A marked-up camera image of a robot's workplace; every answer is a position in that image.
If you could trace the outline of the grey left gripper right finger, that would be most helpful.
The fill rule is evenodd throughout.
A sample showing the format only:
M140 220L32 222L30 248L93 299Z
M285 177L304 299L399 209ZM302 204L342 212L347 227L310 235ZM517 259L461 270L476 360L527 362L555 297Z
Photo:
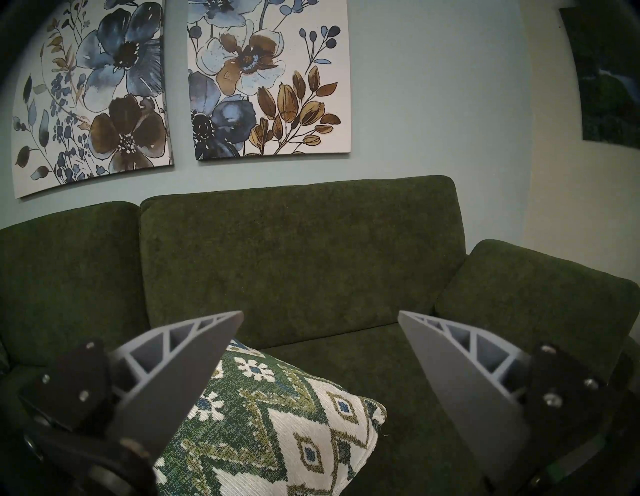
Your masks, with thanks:
M606 446L613 390L559 345L526 353L431 315L401 310L397 320L489 483L560 483Z

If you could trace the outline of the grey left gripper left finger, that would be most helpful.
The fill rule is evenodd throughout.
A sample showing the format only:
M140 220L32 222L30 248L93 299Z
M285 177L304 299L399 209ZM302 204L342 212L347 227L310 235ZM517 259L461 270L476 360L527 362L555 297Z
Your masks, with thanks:
M120 441L157 458L211 379L244 321L242 311L151 329L108 352L89 338L18 393L45 426Z

